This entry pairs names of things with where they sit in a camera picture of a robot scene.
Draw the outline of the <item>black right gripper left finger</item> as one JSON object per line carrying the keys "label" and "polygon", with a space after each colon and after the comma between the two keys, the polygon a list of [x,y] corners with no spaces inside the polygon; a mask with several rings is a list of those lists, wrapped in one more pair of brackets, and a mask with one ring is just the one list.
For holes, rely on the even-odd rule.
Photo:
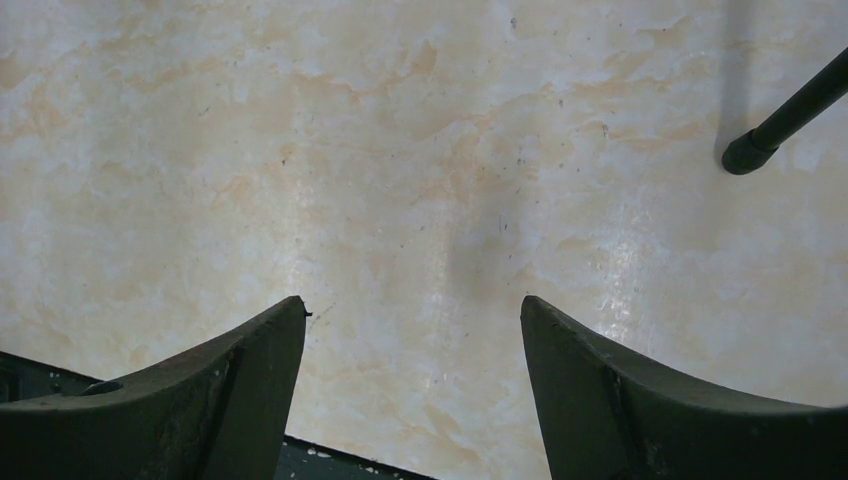
{"label": "black right gripper left finger", "polygon": [[3,353],[2,477],[272,478],[307,318],[291,296],[112,380]]}

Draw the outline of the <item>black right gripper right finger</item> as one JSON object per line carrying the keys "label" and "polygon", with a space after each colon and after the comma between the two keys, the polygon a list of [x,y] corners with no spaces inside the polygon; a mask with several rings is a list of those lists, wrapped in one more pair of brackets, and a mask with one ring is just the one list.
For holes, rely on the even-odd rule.
{"label": "black right gripper right finger", "polygon": [[847,410],[780,401],[675,370],[536,296],[521,306],[555,479],[843,479]]}

